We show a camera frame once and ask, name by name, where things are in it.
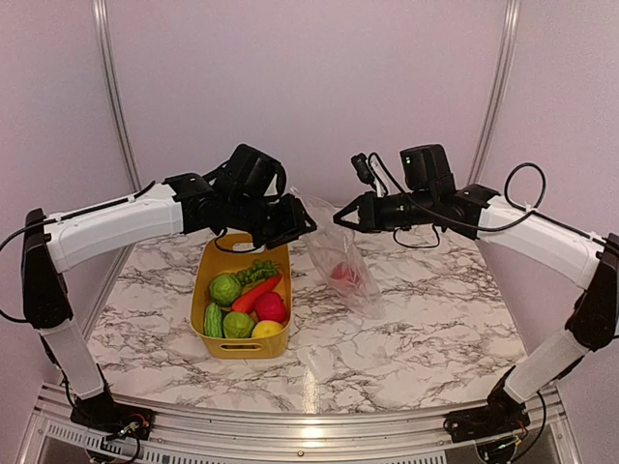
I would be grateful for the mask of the clear zip top bag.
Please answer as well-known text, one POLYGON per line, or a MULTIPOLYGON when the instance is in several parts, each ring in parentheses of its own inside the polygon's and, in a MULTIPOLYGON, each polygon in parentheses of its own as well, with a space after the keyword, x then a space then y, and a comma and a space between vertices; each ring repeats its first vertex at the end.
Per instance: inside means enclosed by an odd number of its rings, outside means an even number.
POLYGON ((333 222, 337 208, 323 199, 303 195, 294 187, 289 191, 302 201, 307 213, 317 224, 317 230, 304 235, 301 240, 325 284, 338 295, 348 309, 358 315, 373 320, 383 318, 385 307, 380 289, 361 251, 354 243, 354 232, 333 222), (330 283, 329 276, 333 268, 341 262, 356 267, 361 273, 363 284, 359 290, 344 293, 336 290, 330 283))

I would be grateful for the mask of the red toy apple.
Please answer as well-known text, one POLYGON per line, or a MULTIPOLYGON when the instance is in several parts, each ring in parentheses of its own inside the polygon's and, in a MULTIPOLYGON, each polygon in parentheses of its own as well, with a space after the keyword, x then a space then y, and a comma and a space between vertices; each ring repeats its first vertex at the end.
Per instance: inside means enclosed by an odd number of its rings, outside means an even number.
POLYGON ((287 317, 287 308, 279 293, 269 292, 260 296, 253 305, 260 321, 268 320, 282 323, 287 317))

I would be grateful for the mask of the green toy cabbage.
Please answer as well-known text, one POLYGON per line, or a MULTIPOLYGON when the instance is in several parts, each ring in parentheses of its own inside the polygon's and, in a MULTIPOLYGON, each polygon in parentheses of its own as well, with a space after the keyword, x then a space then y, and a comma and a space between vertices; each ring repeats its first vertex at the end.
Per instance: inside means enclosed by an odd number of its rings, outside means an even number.
POLYGON ((241 293, 242 285, 233 274, 218 275, 209 285, 212 302, 223 307, 231 307, 241 293))

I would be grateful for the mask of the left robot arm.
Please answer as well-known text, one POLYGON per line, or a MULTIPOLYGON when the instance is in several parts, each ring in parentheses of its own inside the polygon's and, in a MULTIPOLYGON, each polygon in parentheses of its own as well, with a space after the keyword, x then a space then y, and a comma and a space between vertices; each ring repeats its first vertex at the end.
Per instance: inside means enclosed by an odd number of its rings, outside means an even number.
POLYGON ((52 358, 85 402, 83 412, 102 430, 122 421, 102 372, 74 320, 64 272, 92 257, 145 240, 210 229, 237 229, 255 247, 274 249, 316 229, 302 202, 290 193, 269 195, 255 184, 216 180, 213 173, 182 174, 138 193, 70 213, 28 214, 9 239, 22 237, 23 315, 2 316, 39 333, 52 358))

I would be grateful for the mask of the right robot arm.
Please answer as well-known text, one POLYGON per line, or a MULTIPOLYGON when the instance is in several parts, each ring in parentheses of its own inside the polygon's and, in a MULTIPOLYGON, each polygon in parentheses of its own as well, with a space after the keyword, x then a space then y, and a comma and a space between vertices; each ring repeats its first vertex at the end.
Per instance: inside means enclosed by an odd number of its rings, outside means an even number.
POLYGON ((562 328, 513 366, 495 384, 479 414, 479 424, 498 433, 516 418, 538 390, 568 373, 590 352, 616 337, 618 327, 618 238, 578 234, 539 214, 519 208, 480 185, 437 195, 415 190, 379 197, 369 191, 340 211, 303 200, 317 226, 313 235, 344 229, 396 232, 419 225, 452 230, 463 238, 514 250, 564 276, 582 293, 562 328))

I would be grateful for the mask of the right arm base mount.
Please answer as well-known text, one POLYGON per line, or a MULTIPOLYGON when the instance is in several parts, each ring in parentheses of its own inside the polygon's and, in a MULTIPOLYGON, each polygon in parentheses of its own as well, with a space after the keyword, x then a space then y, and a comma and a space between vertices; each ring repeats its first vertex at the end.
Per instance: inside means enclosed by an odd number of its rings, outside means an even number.
POLYGON ((479 440, 527 428, 531 421, 523 403, 517 403, 499 382, 486 399, 486 405, 448 413, 444 430, 454 443, 479 440))

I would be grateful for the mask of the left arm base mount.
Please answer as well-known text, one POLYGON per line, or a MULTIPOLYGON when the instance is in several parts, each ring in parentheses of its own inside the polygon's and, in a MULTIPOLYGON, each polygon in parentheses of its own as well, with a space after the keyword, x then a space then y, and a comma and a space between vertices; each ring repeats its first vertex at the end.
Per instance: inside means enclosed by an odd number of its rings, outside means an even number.
POLYGON ((108 386, 100 394, 87 399, 71 396, 71 421, 88 428, 105 432, 107 440, 131 436, 140 441, 149 438, 155 412, 151 409, 116 401, 108 386))

